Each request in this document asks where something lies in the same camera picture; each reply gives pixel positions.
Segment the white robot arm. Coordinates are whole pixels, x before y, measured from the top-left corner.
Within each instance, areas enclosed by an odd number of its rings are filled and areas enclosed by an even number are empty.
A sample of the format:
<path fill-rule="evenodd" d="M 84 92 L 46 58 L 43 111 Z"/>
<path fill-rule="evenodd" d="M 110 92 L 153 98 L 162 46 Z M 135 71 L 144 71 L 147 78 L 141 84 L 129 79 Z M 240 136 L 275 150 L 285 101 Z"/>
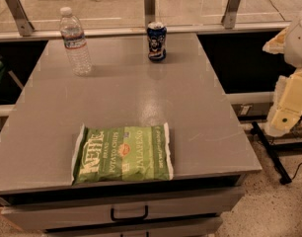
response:
<path fill-rule="evenodd" d="M 264 126 L 266 134 L 279 137 L 302 117 L 302 10 L 287 28 L 265 43 L 263 51 L 281 53 L 284 61 L 296 68 L 290 76 L 278 77 Z"/>

